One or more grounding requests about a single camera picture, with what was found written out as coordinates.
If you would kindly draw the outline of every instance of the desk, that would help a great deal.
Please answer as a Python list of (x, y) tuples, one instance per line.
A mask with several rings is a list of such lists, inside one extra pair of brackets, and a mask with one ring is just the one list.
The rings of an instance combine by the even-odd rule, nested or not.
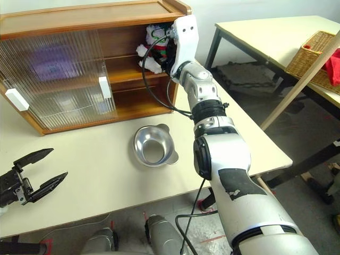
[[(279, 94), (283, 88), (293, 86), (297, 79), (287, 74), (284, 69), (288, 66), (301, 45), (316, 31), (324, 30), (337, 33), (340, 24), (319, 16), (301, 16), (275, 19), (244, 20), (216, 23), (216, 32), (205, 64), (211, 68), (221, 38), (226, 39), (259, 63), (265, 65), (282, 77), (282, 84), (275, 91)], [(308, 97), (340, 119), (340, 96), (309, 84), (302, 90)], [(340, 153), (338, 143), (332, 143), (303, 162), (294, 165), (289, 171), (267, 182), (274, 188), (284, 181), (302, 174), (308, 169), (323, 163), (332, 156)]]
[[(289, 167), (285, 155), (240, 106), (217, 85), (227, 115), (233, 118), (250, 147), (250, 175)], [(42, 148), (55, 150), (43, 160), (24, 168), (33, 188), (68, 171), (65, 180), (36, 203), (12, 203), (0, 218), (0, 236), (9, 236), (105, 214), (196, 190), (201, 177), (193, 165), (193, 122), (179, 113), (49, 134), (36, 131), (0, 97), (0, 174), (13, 161)], [(186, 93), (178, 89), (176, 107), (189, 109)], [(175, 165), (147, 168), (135, 159), (132, 137), (145, 125), (165, 123), (179, 154)]]

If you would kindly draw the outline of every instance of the wooden pole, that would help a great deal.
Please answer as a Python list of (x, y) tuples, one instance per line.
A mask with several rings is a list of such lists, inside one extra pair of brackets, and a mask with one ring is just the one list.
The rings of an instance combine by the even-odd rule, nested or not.
[(270, 188), (267, 186), (267, 184), (264, 182), (264, 180), (262, 180), (261, 177), (257, 177), (256, 180), (258, 181), (258, 183), (260, 184), (260, 186), (266, 190), (269, 194), (272, 194), (272, 191), (270, 190)]
[(261, 124), (262, 130), (266, 130), (269, 125), (283, 112), (283, 110), (293, 101), (293, 99), (301, 92), (301, 90), (310, 82), (311, 79), (319, 72), (323, 65), (329, 60), (334, 51), (340, 46), (340, 30), (329, 42), (324, 52), (311, 65), (306, 73), (301, 77), (293, 89), (285, 96), (278, 106), (270, 113), (266, 120)]

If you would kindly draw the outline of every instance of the stuffed toy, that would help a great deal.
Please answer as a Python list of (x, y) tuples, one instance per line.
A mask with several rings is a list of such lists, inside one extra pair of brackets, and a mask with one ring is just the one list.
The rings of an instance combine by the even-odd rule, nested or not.
[[(166, 34), (166, 30), (166, 27), (161, 27), (159, 25), (147, 26), (147, 46), (141, 44), (137, 47), (136, 52), (138, 53), (138, 56), (144, 57), (150, 45), (153, 44), (157, 39), (164, 36)], [(159, 56), (159, 58), (166, 58), (166, 46), (168, 44), (168, 41), (168, 39), (164, 39), (156, 44), (152, 49), (154, 55)], [(140, 61), (138, 64), (140, 67), (142, 67), (142, 61)], [(157, 61), (153, 58), (151, 54), (149, 54), (145, 61), (145, 68), (153, 73), (162, 73), (162, 68), (160, 67), (160, 64), (157, 63)]]

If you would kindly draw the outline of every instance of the white wall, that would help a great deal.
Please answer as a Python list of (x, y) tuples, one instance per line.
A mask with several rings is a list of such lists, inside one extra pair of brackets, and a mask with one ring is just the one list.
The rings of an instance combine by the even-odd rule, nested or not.
[[(0, 13), (125, 0), (0, 0)], [(182, 0), (197, 16), (200, 42), (196, 54), (204, 63), (215, 32), (215, 22), (286, 16), (319, 15), (340, 23), (339, 0)], [(222, 39), (214, 65), (251, 58)]]

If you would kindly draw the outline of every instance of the black cable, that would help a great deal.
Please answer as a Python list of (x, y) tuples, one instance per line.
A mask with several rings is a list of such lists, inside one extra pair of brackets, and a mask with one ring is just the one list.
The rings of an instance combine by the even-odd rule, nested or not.
[(176, 107), (173, 107), (173, 106), (168, 106), (168, 105), (164, 104), (161, 100), (158, 99), (158, 97), (151, 91), (151, 89), (150, 89), (150, 87), (149, 87), (149, 84), (148, 84), (148, 81), (147, 81), (147, 79), (146, 79), (146, 75), (145, 75), (145, 61), (146, 61), (146, 59), (147, 59), (147, 57), (148, 57), (150, 51), (152, 50), (152, 48), (153, 48), (156, 44), (158, 44), (160, 41), (165, 40), (165, 39), (167, 39), (167, 36), (163, 36), (163, 37), (158, 38), (156, 41), (154, 41), (153, 44), (150, 45), (150, 47), (149, 47), (149, 48), (147, 49), (147, 51), (145, 52), (144, 57), (143, 57), (143, 61), (142, 61), (142, 77), (143, 77), (143, 81), (144, 81), (144, 84), (145, 84), (146, 89), (148, 90), (148, 92), (153, 96), (153, 98), (154, 98), (157, 102), (159, 102), (161, 105), (163, 105), (164, 107), (166, 107), (166, 108), (168, 108), (168, 109), (170, 109), (170, 110), (174, 110), (174, 111), (177, 111), (177, 112), (183, 114), (184, 111), (178, 110)]
[[(200, 185), (200, 188), (198, 189), (198, 192), (197, 192), (197, 195), (196, 195), (196, 198), (195, 198), (195, 202), (193, 203), (193, 207), (192, 207), (192, 210), (191, 210), (190, 215), (193, 215), (193, 212), (195, 211), (195, 207), (196, 207), (198, 198), (199, 198), (199, 196), (200, 196), (200, 193), (201, 193), (201, 191), (202, 191), (202, 188), (203, 188), (203, 185), (204, 185), (204, 182), (205, 182), (205, 181), (206, 181), (206, 179), (203, 179), (203, 181), (202, 181), (202, 183), (201, 183), (201, 185)], [(191, 223), (191, 219), (192, 219), (192, 218), (189, 218), (188, 224), (186, 225), (185, 236), (186, 236), (187, 233), (188, 233), (189, 226), (190, 226), (190, 223)], [(181, 250), (180, 250), (180, 255), (183, 255), (184, 244), (185, 244), (185, 239), (183, 239), (183, 242), (182, 242), (182, 247), (181, 247)]]
[(203, 213), (203, 214), (181, 214), (181, 215), (176, 216), (176, 218), (175, 218), (176, 227), (180, 231), (181, 235), (183, 236), (184, 240), (186, 241), (186, 243), (188, 244), (190, 250), (192, 251), (192, 253), (194, 255), (198, 255), (198, 254), (197, 254), (195, 248), (193, 247), (192, 243), (190, 242), (190, 240), (188, 239), (188, 237), (186, 236), (186, 234), (184, 233), (184, 231), (180, 227), (179, 218), (202, 217), (202, 216), (208, 216), (208, 215), (212, 215), (212, 214), (216, 214), (216, 213), (218, 213), (217, 210), (206, 212), (206, 213)]
[(191, 114), (191, 112), (187, 112), (186, 110), (179, 110), (179, 109), (177, 109), (177, 108), (172, 104), (172, 102), (171, 102), (171, 100), (170, 100), (170, 96), (169, 96), (169, 88), (170, 88), (170, 84), (171, 84), (171, 78), (169, 79), (168, 84), (167, 84), (167, 86), (166, 86), (166, 100), (168, 100), (169, 104), (174, 108), (175, 111), (177, 111), (177, 112), (179, 112), (179, 113), (185, 115), (186, 117), (191, 118), (190, 115), (186, 115), (186, 113)]

